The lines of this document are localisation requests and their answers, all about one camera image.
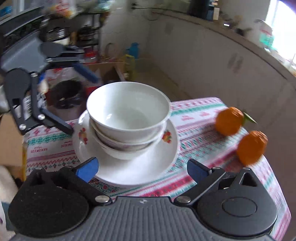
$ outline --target bowl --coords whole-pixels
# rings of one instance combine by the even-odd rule
[[[98,142],[98,144],[102,147],[102,149],[104,150],[104,152],[106,152],[108,155],[120,159],[120,160],[131,160],[133,158],[136,158],[142,154],[144,154],[145,152],[147,152],[148,150],[150,150],[151,148],[153,148],[154,146],[156,146],[159,141],[161,140],[162,136],[159,137],[157,140],[155,140],[154,142],[150,143],[149,145],[147,145],[146,147],[144,147],[141,150],[137,150],[137,151],[120,151],[120,150],[115,150],[107,145],[105,145],[97,136],[95,129],[93,128],[92,125],[90,125],[90,131],[91,134],[93,135],[94,139],[96,140],[96,142]]]
[[[148,141],[140,142],[140,143],[122,143],[122,142],[112,140],[111,138],[105,136],[98,129],[98,127],[96,126],[93,119],[90,118],[89,122],[90,122],[91,126],[94,128],[94,130],[96,131],[96,135],[98,136],[98,138],[100,139],[101,142],[103,142],[105,145],[107,145],[113,149],[122,150],[122,151],[137,151],[137,150],[143,149],[144,147],[149,145],[151,142],[157,140],[160,136],[163,136],[163,133],[166,128],[166,122],[165,122],[165,123],[163,123],[162,126],[160,126],[159,131],[156,133],[156,135],[153,136]]]
[[[100,132],[122,143],[150,140],[170,117],[168,97],[136,82],[116,82],[96,89],[86,108]]]

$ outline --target floor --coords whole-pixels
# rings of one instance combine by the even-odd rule
[[[162,91],[171,102],[191,99],[157,66],[145,60],[139,60],[136,64],[135,82],[153,86]]]

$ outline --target gray ribbed panel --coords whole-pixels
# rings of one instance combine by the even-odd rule
[[[189,208],[173,205],[167,197],[119,197],[107,207],[96,207],[74,231],[52,239],[18,234],[11,241],[232,241],[207,230]],[[252,241],[272,241],[269,236]]]

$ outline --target plate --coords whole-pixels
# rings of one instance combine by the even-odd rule
[[[93,138],[87,110],[77,120],[72,140],[80,162],[93,156],[99,160],[96,178],[106,184],[125,188],[144,185],[158,179],[175,163],[180,151],[177,131],[168,120],[163,138],[148,152],[132,160],[111,157]]]

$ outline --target patterned tablecloth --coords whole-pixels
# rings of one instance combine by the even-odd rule
[[[181,149],[176,163],[158,180],[136,188],[122,189],[109,186],[93,178],[90,184],[113,199],[118,195],[129,196],[176,196],[196,183],[187,174],[186,164],[190,158],[207,167],[220,166],[226,171],[238,172],[242,165],[236,156],[239,140],[247,132],[241,129],[230,137],[223,137],[214,128],[215,116],[226,106],[218,98],[203,98],[172,103],[171,121],[178,130]],[[44,126],[35,128],[28,135],[27,175],[36,166],[47,171],[57,171],[65,165],[76,166],[80,162],[73,150],[71,137],[63,132]],[[274,173],[264,156],[250,166],[275,201],[279,216],[271,236],[280,241],[290,222],[291,214]]]

